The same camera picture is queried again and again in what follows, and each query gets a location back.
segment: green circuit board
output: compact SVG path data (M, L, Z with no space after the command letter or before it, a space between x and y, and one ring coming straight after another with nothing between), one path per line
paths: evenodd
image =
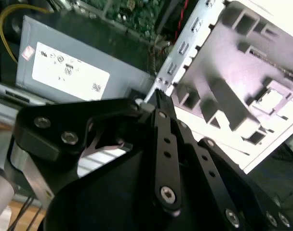
M108 0L84 0L85 3L103 10ZM155 40L155 22L164 0L111 0L106 18L114 20L137 32L146 40Z
M105 8L107 0L83 0L83 2L102 11Z

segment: silver screw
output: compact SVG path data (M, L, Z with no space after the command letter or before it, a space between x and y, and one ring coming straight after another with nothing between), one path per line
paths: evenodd
M49 128L51 126L50 120L45 117L36 117L34 119L34 124L38 128Z
M166 118L167 116L165 115L165 113L163 112L160 112L160 116L163 117L163 118Z
M281 214L280 212L278 213L278 216L279 216L280 220L282 221L282 223L285 226L287 226L288 228L290 228L290 222L288 221L288 219L283 214Z
M96 18L96 14L94 14L94 13L89 13L89 17L91 18L91 19L95 19Z
M180 124L182 125L182 127L187 128L187 125L184 122L180 121Z
M75 145L78 142L78 136L75 132L72 131L63 132L63 134L61 135L61 139L64 143L70 145Z
M214 147L214 143L212 140L208 140L208 144L211 146L211 147Z
M228 221L230 221L230 223L235 227L238 228L240 227L240 221L237 217L237 215L235 215L234 212L232 212L230 209L226 209L225 211L226 217L228 219Z
M162 187L160 189L160 194L168 204L173 204L175 202L175 194L171 188L167 186Z
M271 222L271 224L273 226L277 227L277 221L275 220L275 218L269 212L266 212L266 217Z

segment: power supply unit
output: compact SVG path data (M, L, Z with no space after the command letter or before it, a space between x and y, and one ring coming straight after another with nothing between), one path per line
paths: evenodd
M55 102L147 93L147 44L74 12L25 16L17 86Z

